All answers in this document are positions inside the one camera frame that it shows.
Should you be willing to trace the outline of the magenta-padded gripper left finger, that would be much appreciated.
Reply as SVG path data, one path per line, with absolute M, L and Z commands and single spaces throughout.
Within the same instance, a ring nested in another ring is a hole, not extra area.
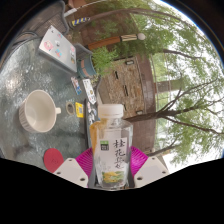
M 67 181 L 87 188 L 93 170 L 93 153 L 89 148 L 76 158 L 66 159 L 54 172 Z

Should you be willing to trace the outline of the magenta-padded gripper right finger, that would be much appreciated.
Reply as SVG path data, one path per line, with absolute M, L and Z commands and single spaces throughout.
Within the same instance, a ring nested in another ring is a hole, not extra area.
M 157 157 L 148 157 L 138 148 L 131 148 L 130 174 L 128 176 L 130 188 L 146 186 L 168 174 L 168 169 Z

